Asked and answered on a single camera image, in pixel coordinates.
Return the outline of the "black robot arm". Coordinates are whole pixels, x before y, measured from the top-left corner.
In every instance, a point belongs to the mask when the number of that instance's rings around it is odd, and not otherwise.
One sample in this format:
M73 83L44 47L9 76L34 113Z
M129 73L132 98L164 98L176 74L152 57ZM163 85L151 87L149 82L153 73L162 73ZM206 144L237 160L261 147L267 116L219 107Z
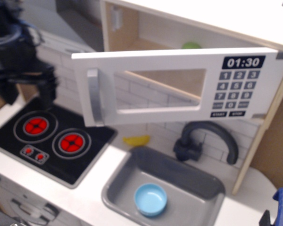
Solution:
M42 106L50 109L58 85L54 66L37 57L36 47L43 38L40 35L38 43L33 40L29 30L39 30L20 19L21 11L18 1L0 0L0 96L11 105L19 94L17 84L35 85Z

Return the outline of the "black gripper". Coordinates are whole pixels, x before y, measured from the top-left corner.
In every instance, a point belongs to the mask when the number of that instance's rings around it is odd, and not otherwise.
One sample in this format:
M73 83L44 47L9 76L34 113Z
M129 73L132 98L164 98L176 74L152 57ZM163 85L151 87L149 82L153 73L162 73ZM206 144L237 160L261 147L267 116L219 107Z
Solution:
M0 43L0 66L0 97L7 104L13 105L19 95L16 85L10 83L15 82L37 85L42 106L53 107L58 84L54 66L38 59L32 44Z

